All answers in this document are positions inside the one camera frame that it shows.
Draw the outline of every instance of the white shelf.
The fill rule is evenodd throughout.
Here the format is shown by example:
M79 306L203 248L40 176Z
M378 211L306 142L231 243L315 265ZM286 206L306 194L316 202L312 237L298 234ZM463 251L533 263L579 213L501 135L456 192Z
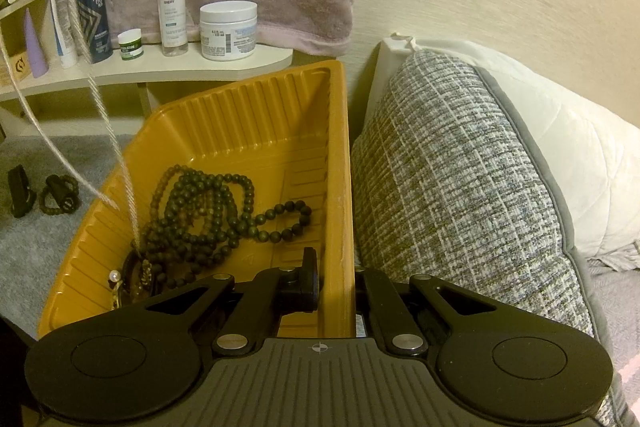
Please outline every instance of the white shelf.
M177 80L243 80L259 74L272 73L291 64L293 50L257 44L254 54L240 60L215 62L200 53L200 43L190 42L189 50L179 57L164 57L158 44L143 46L144 54L134 60L122 60L120 51L92 66L80 60L75 66L62 69L58 57L49 64L49 71L38 78L32 75L20 82L24 95L87 87L90 71L99 86L137 84L140 82L175 82ZM13 86L0 87L0 102L17 98Z
M13 12L19 10L20 8L23 8L31 4L33 1L37 1L37 0L17 0L13 4L11 4L11 6L8 6L7 8L0 10L0 20L4 19L5 17L8 17Z

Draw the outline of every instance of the white cord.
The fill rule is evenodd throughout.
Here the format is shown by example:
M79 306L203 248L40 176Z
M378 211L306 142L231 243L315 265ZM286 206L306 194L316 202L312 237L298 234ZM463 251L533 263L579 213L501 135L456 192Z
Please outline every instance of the white cord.
M78 16L78 7L74 2L72 2L72 0L67 0L66 4L68 6L69 15L71 16L71 26L76 33L76 38L78 39L80 49L82 50L82 56L84 57L84 60L87 61L87 64L91 65L91 53L89 52L89 46L84 40L84 35L82 34L82 27L80 25L80 18ZM107 110L104 107L104 102L102 101L100 90L98 89L93 76L88 74L87 77L91 95L94 99L95 107L98 109L100 117L102 118L102 121L107 128L107 133L109 134L109 139L111 141L111 147L113 148L113 152L115 153L116 158L118 159L118 163L120 164L120 169L122 170L124 189L127 197L127 206L129 208L129 219L131 221L131 228L133 231L133 241L136 245L136 248L138 248L140 246L140 232L138 231L138 210L136 207L136 198L133 192L133 183L131 181L129 168L127 168L127 163L124 161L124 156L122 156L122 150L120 149L116 134L113 130L113 127L111 126L111 121L109 120Z

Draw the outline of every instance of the gray carpet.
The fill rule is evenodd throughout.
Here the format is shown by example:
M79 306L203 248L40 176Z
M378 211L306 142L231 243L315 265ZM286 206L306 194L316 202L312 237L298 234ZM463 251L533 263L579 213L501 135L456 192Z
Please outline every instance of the gray carpet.
M131 138L122 136L120 143ZM53 142L94 186L100 187L115 165L106 136L65 136ZM92 196L80 187L82 204L75 214L46 216L36 202L29 214L15 219L6 174L18 164L36 192L47 176L66 172L39 137L0 144L0 314L35 337L49 288Z

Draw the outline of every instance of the dark bracelet on floor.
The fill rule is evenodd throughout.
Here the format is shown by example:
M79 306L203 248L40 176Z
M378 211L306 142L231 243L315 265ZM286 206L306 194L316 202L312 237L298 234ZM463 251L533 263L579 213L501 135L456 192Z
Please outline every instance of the dark bracelet on floor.
M80 206L78 198L78 181L73 176L50 175L46 180L47 185L40 193L40 209L48 216L60 214L73 214ZM47 196L51 194L58 204L58 208L47 206Z

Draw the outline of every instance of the white tube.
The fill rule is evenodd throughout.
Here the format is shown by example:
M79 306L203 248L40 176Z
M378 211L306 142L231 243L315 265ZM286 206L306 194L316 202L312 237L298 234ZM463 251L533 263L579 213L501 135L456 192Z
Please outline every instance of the white tube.
M71 35L68 0L50 0L53 27L56 31L56 45L63 68L70 68L78 63L78 54L74 38Z

